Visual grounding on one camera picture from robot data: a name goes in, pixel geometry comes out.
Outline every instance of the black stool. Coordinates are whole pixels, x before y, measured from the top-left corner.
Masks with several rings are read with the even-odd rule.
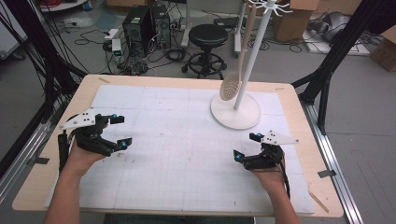
[[[220,56],[211,53],[211,51],[225,44],[228,39],[227,32],[215,24],[202,24],[194,26],[190,30],[189,39],[191,43],[204,52],[192,55],[186,65],[181,67],[181,71],[187,73],[189,67],[194,73],[198,74],[197,78],[219,74],[220,79],[223,80],[221,70],[226,69],[227,64]],[[198,61],[193,62],[196,57],[199,57]],[[213,66],[215,63],[220,63],[219,68]]]

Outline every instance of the computer tower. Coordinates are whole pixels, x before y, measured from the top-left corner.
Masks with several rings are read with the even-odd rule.
[[[151,7],[152,18],[156,35],[157,46],[164,49],[171,48],[170,18],[166,12],[165,5],[154,5]]]
[[[139,51],[140,57],[149,53],[149,41],[154,37],[154,28],[148,6],[133,6],[122,23],[125,39],[130,52]]]

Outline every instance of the forearm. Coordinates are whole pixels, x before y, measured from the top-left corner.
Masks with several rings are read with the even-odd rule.
[[[79,223],[79,182],[81,176],[64,169],[58,179],[44,223]]]
[[[274,207],[276,224],[300,223],[285,190],[277,189],[268,194]]]

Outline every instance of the human hand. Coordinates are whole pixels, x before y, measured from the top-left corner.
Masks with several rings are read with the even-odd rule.
[[[262,170],[251,171],[260,180],[262,187],[268,192],[278,192],[279,190],[285,191],[285,180],[280,167],[272,167]]]
[[[77,145],[77,141],[75,140],[62,172],[83,177],[96,161],[102,160],[105,157],[102,154],[84,150]]]

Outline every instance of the wooden table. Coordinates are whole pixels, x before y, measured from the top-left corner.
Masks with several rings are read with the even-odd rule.
[[[79,86],[73,100],[66,108],[60,123],[81,113],[92,104],[92,100],[101,85],[131,85],[149,87],[168,87],[186,89],[219,89],[221,81],[189,78],[166,77],[120,77],[104,75],[88,75]],[[307,181],[309,194],[315,208],[310,217],[341,217],[344,210],[329,177],[320,178],[318,172],[326,170],[316,140],[311,132],[304,111],[294,88],[284,83],[249,82],[248,91],[276,92],[279,96],[290,134],[299,136],[299,144],[295,145]],[[40,157],[50,158],[46,165],[36,164],[26,178],[12,206],[21,211],[45,211],[45,201],[58,174],[59,155],[57,135],[61,131],[56,128]],[[90,212],[109,212],[106,210],[89,209]]]

